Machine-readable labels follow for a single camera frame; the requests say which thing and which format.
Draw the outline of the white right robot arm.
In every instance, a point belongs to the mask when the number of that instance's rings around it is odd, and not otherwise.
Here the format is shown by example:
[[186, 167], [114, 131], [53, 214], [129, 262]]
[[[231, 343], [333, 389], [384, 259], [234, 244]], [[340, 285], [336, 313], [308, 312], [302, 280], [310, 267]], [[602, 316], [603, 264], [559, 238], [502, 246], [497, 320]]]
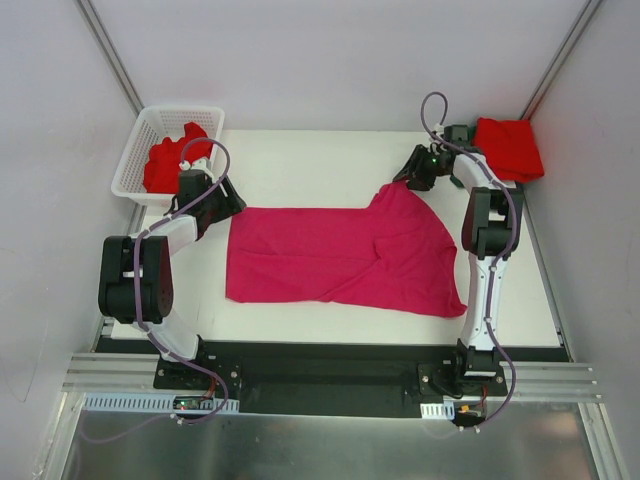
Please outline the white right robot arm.
[[393, 180], [429, 191], [437, 178], [453, 176], [469, 195], [461, 231], [470, 264], [465, 324], [452, 364], [436, 370], [430, 384], [470, 395], [501, 374], [498, 308], [507, 261], [519, 243], [523, 196], [499, 180], [471, 145], [469, 127], [437, 125], [426, 131], [430, 142], [414, 148]]

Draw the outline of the pink t shirt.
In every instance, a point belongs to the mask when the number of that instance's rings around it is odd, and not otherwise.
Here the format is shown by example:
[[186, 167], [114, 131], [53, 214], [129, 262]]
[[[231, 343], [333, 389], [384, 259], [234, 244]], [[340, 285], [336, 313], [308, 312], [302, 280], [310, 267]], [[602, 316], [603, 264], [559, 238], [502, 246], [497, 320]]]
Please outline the pink t shirt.
[[365, 208], [250, 207], [231, 222], [226, 296], [456, 318], [466, 311], [456, 255], [444, 223], [402, 183]]

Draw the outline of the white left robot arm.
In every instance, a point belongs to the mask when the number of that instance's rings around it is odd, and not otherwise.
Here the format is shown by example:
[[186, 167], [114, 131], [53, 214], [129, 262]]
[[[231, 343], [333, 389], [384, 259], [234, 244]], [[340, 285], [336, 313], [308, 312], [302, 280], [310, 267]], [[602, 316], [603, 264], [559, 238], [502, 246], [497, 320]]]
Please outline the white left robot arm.
[[171, 257], [199, 241], [211, 225], [242, 212], [246, 203], [228, 178], [214, 178], [203, 157], [180, 163], [178, 185], [170, 210], [147, 232], [104, 240], [98, 305], [104, 316], [146, 334], [163, 359], [181, 359], [177, 377], [199, 389], [210, 381], [212, 366], [198, 356], [200, 337], [173, 307]]

